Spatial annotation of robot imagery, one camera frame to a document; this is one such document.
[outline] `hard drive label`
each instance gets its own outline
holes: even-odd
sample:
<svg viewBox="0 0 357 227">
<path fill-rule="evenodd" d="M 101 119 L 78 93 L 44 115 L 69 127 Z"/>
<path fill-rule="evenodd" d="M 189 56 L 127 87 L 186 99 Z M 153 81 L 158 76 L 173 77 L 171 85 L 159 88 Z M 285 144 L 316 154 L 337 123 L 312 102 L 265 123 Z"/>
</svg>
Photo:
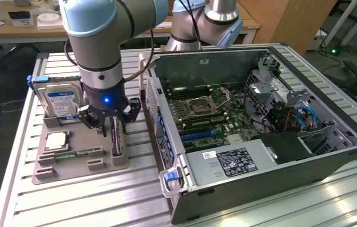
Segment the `hard drive label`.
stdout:
<svg viewBox="0 0 357 227">
<path fill-rule="evenodd" d="M 228 177 L 258 170 L 246 148 L 218 153 L 218 159 Z"/>
<path fill-rule="evenodd" d="M 75 93 L 69 92 L 55 92 L 48 94 L 48 99 L 54 107 L 55 114 L 62 120 L 77 119 L 77 109 L 78 104 L 74 102 Z"/>
</svg>

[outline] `aluminum extrusion table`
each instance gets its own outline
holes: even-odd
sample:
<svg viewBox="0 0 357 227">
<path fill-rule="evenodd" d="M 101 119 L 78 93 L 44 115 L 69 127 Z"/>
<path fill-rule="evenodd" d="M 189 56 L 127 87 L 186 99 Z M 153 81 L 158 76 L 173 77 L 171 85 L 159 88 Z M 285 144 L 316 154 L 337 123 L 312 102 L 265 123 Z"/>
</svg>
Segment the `aluminum extrusion table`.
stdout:
<svg viewBox="0 0 357 227">
<path fill-rule="evenodd" d="M 357 103 L 289 48 L 270 44 L 357 121 Z M 125 76 L 138 70 L 138 55 L 122 52 Z M 281 76 L 297 88 L 301 84 Z M 78 67 L 63 53 L 38 59 L 35 75 L 78 75 Z M 139 95 L 138 80 L 127 83 L 127 96 Z M 127 127 L 131 167 L 42 185 L 32 184 L 36 148 L 44 110 L 30 90 L 10 164 L 0 191 L 0 226 L 30 227 L 170 227 L 167 200 L 162 195 L 158 169 L 150 144 L 145 114 Z M 357 161 L 345 165 L 324 181 L 261 199 L 178 226 L 347 226 L 357 224 Z"/>
</svg>

